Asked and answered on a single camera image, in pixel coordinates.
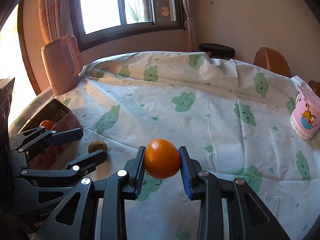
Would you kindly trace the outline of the beige curtain left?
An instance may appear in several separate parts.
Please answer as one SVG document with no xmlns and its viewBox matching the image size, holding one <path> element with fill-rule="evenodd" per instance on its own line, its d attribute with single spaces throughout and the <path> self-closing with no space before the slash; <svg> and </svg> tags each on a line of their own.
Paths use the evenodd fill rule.
<svg viewBox="0 0 320 240">
<path fill-rule="evenodd" d="M 45 44 L 66 35 L 66 4 L 67 0 L 38 0 L 39 22 Z"/>
</svg>

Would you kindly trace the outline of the beige curtain right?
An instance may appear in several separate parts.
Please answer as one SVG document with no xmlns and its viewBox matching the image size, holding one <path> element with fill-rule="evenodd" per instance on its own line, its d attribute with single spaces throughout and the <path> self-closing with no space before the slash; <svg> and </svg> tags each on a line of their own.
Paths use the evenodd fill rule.
<svg viewBox="0 0 320 240">
<path fill-rule="evenodd" d="M 196 31 L 195 23 L 193 19 L 193 5 L 194 0 L 182 0 L 183 9 L 186 15 L 186 20 L 184 22 L 185 27 L 185 51 L 195 52 L 197 41 L 196 41 Z"/>
</svg>

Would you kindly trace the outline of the pink cartoon cup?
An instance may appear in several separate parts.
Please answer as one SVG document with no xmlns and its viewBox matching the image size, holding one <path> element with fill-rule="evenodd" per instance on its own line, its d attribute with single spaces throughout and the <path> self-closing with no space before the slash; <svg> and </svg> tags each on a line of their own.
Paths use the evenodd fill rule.
<svg viewBox="0 0 320 240">
<path fill-rule="evenodd" d="M 319 97 L 305 87 L 299 87 L 298 91 L 290 123 L 300 138 L 310 140 L 319 130 Z"/>
</svg>

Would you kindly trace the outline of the brown leather chair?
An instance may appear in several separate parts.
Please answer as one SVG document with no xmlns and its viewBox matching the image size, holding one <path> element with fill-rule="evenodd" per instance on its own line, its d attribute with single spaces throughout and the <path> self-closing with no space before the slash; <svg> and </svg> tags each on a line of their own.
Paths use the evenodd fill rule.
<svg viewBox="0 0 320 240">
<path fill-rule="evenodd" d="M 271 48 L 261 47 L 255 54 L 254 65 L 291 78 L 291 70 L 283 55 Z"/>
</svg>

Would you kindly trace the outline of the small orange kumquat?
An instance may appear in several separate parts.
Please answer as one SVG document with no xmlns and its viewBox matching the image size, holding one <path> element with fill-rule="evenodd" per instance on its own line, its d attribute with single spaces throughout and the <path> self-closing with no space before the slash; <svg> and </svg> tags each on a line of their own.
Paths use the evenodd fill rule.
<svg viewBox="0 0 320 240">
<path fill-rule="evenodd" d="M 46 130 L 51 130 L 54 126 L 54 123 L 51 120 L 43 120 L 40 123 L 40 127 L 44 127 Z"/>
<path fill-rule="evenodd" d="M 155 179 L 167 179 L 174 176 L 181 167 L 178 149 L 169 141 L 154 139 L 146 147 L 144 166 Z"/>
</svg>

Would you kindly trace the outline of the window with frame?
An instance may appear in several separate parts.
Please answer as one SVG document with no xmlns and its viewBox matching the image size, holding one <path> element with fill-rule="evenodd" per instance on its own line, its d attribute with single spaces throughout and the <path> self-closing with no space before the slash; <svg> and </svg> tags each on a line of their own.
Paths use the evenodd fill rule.
<svg viewBox="0 0 320 240">
<path fill-rule="evenodd" d="M 128 36 L 184 28 L 182 0 L 69 0 L 81 51 Z"/>
</svg>

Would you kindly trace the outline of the pink electric kettle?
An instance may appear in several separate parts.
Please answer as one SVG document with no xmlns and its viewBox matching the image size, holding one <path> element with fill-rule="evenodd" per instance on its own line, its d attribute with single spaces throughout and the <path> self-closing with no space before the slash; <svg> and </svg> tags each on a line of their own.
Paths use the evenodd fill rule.
<svg viewBox="0 0 320 240">
<path fill-rule="evenodd" d="M 64 94 L 79 84 L 84 64 L 73 34 L 46 44 L 41 48 L 41 55 L 54 95 Z"/>
</svg>

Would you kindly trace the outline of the pink metal tin box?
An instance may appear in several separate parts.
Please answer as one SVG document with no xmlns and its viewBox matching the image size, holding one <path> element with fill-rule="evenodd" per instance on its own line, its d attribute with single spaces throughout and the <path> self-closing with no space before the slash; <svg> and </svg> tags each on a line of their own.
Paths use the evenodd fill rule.
<svg viewBox="0 0 320 240">
<path fill-rule="evenodd" d="M 58 99 L 49 101 L 30 121 L 23 125 L 21 131 L 27 131 L 32 128 L 38 128 L 43 120 L 51 120 L 54 123 L 50 131 L 63 132 L 70 129 L 83 129 L 82 124 L 75 116 L 74 112 Z M 32 169 L 48 170 L 57 161 L 61 154 L 70 145 L 49 146 L 41 153 L 35 155 L 35 158 L 29 161 Z"/>
</svg>

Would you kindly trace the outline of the black round stool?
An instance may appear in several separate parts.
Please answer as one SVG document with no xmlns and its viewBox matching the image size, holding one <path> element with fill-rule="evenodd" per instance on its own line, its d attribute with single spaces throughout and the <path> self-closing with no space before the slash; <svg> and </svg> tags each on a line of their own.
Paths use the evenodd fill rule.
<svg viewBox="0 0 320 240">
<path fill-rule="evenodd" d="M 235 57 L 234 48 L 217 43 L 201 43 L 199 50 L 209 53 L 210 58 L 229 60 Z"/>
</svg>

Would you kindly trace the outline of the brown longan fruit far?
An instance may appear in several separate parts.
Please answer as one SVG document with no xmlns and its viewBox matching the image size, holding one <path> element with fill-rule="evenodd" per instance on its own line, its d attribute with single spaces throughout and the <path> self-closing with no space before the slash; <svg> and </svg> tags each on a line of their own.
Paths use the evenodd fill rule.
<svg viewBox="0 0 320 240">
<path fill-rule="evenodd" d="M 102 150 L 104 152 L 107 152 L 108 146 L 107 146 L 107 143 L 105 143 L 104 141 L 96 140 L 96 141 L 91 142 L 88 145 L 87 149 L 88 149 L 89 154 L 91 154 L 95 151 L 98 151 L 98 150 Z"/>
</svg>

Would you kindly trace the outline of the beige curtain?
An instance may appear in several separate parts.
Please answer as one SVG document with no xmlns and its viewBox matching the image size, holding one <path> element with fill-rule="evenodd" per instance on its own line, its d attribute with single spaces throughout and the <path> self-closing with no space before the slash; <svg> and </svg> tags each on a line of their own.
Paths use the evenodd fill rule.
<svg viewBox="0 0 320 240">
<path fill-rule="evenodd" d="M 66 35 L 66 4 L 67 0 L 38 0 L 39 22 L 45 44 Z"/>
<path fill-rule="evenodd" d="M 184 22 L 185 27 L 185 51 L 195 52 L 197 41 L 196 41 L 196 31 L 195 23 L 193 19 L 193 5 L 194 0 L 182 0 L 183 9 L 186 15 L 186 20 Z"/>
</svg>

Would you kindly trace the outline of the brown leather sofa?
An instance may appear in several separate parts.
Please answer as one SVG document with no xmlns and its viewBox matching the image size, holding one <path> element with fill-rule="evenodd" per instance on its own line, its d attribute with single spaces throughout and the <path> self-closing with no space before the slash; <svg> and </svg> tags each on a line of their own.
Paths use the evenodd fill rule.
<svg viewBox="0 0 320 240">
<path fill-rule="evenodd" d="M 308 85 L 311 87 L 312 91 L 320 98 L 320 84 L 316 81 L 309 81 Z"/>
</svg>

